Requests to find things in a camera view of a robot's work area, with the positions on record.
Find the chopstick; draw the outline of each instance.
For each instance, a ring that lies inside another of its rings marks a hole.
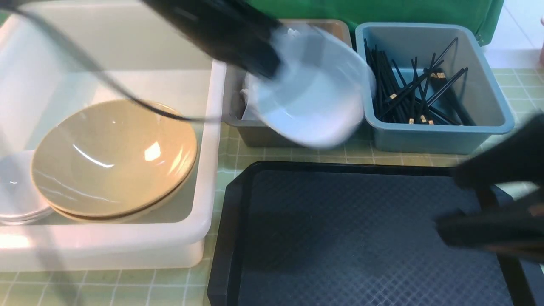
[[[391,60],[391,62],[393,63],[393,65],[395,66],[395,69],[399,75],[399,78],[400,78],[400,81],[402,82],[403,86],[406,86],[406,81],[404,80],[404,77],[403,75],[400,73],[400,69],[399,69],[399,66],[397,65],[397,63],[394,61],[394,60]],[[421,108],[422,107],[422,99],[418,99],[417,97],[415,97],[415,102],[416,102],[416,108]],[[441,111],[439,111],[438,109],[434,108],[433,106],[430,106],[427,108],[429,110],[429,113],[432,112],[434,114],[434,117],[436,118],[439,118],[439,120],[441,121],[442,124],[446,124],[446,125],[461,125],[460,123],[458,123],[457,121],[451,119],[449,116],[447,116],[446,114],[442,113]]]
[[[446,86],[446,75],[443,72],[443,70],[438,69],[436,77],[431,75],[429,81],[431,82],[431,85],[434,88],[440,88]],[[459,102],[457,99],[457,96],[453,92],[451,88],[447,88],[446,92],[444,93],[444,100],[450,104],[450,106],[455,110],[457,115],[459,116],[459,119],[461,119],[461,122],[463,125],[467,126],[474,126],[476,125],[474,120],[472,120],[471,116],[468,114],[467,110],[464,108],[464,106]]]
[[[444,60],[441,60],[438,62],[434,67],[432,67],[432,70],[429,70],[427,72],[424,72],[415,82],[410,82],[410,84],[406,85],[398,94],[392,94],[385,100],[384,104],[390,103],[391,105],[387,108],[387,110],[378,118],[382,119],[387,113],[389,113],[391,110],[395,109],[401,102],[402,99],[405,98],[412,90],[415,90],[415,88],[421,84],[425,79],[429,77],[429,75],[432,73],[431,71],[434,71],[434,69],[438,68]]]
[[[430,99],[427,101],[427,106],[432,106],[438,98],[448,90],[455,81],[457,81],[465,72],[468,71],[468,68],[463,68],[459,70],[439,91],[437,91]]]
[[[412,80],[407,83],[395,60],[389,59],[387,53],[379,50],[376,44],[374,44],[373,48],[370,48],[368,41],[365,39],[364,52],[367,62],[376,76],[378,90],[373,101],[376,118],[389,123],[461,125],[462,123],[458,122],[457,118],[451,118],[434,107],[433,104],[441,97],[448,100],[448,102],[451,100],[449,96],[455,95],[451,86],[467,72],[467,68],[460,70],[450,80],[439,80],[445,81],[444,84],[436,83],[435,85],[439,86],[440,89],[435,89],[432,97],[427,99],[429,85],[433,86],[431,81],[434,78],[431,78],[431,76],[438,75],[438,70],[440,70],[440,75],[443,76],[441,72],[443,70],[440,69],[440,65],[444,62],[442,58],[458,41],[458,38],[454,38],[438,58],[436,53],[433,53],[429,67],[424,68],[421,75],[418,75],[417,70],[419,59],[415,57],[411,60],[413,76]],[[421,98],[416,96],[415,90],[419,90]],[[454,111],[459,112],[459,103],[457,103],[457,106],[455,102],[449,102],[448,104]]]

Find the white floor tile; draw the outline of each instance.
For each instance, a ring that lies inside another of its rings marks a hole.
[[[540,48],[533,45],[505,6],[493,39],[489,45],[483,47],[483,51],[491,68],[540,68]]]
[[[533,47],[542,48],[544,26],[540,18],[544,15],[543,0],[505,0],[504,6],[524,32]]]
[[[485,50],[531,50],[534,46],[510,13],[503,7],[491,43]]]

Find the beige bowl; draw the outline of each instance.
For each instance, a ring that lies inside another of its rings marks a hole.
[[[58,208],[56,208],[54,206],[51,206],[51,208],[53,209],[53,211],[55,211],[59,215],[61,215],[63,217],[66,217],[68,219],[77,221],[77,222],[82,222],[82,223],[103,223],[103,224],[126,223],[126,222],[131,222],[131,221],[137,220],[137,219],[145,216],[146,214],[148,214],[148,213],[150,213],[150,212],[152,212],[152,211],[154,211],[156,209],[159,209],[159,208],[163,207],[164,204],[168,203],[181,190],[181,187],[183,187],[184,183],[185,183],[185,180],[183,182],[181,182],[181,184],[179,184],[176,188],[174,188],[174,190],[172,190],[170,193],[168,193],[164,197],[158,199],[156,202],[151,203],[150,205],[143,207],[142,209],[133,211],[131,213],[126,213],[124,215],[118,215],[118,216],[115,216],[115,217],[94,217],[94,218],[93,217],[83,217],[83,216],[78,216],[78,215],[72,215],[72,214],[67,213],[65,211],[62,211],[62,210],[60,210],[60,209],[58,209]]]
[[[57,211],[118,217],[144,209],[180,185],[195,163],[197,146],[190,123],[128,100],[104,102],[46,135],[34,153],[32,179]]]

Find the white plate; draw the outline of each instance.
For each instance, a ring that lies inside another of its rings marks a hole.
[[[45,216],[51,208],[30,178],[34,150],[0,160],[0,219],[18,222]]]
[[[370,67],[323,30],[293,25],[281,31],[274,44],[284,65],[272,81],[248,77],[248,108],[298,144],[343,143],[363,120],[364,93],[374,92]]]

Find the textured tray surface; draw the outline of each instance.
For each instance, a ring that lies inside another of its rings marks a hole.
[[[239,306],[512,305],[492,254],[432,218],[478,210],[450,178],[264,171],[253,180]]]

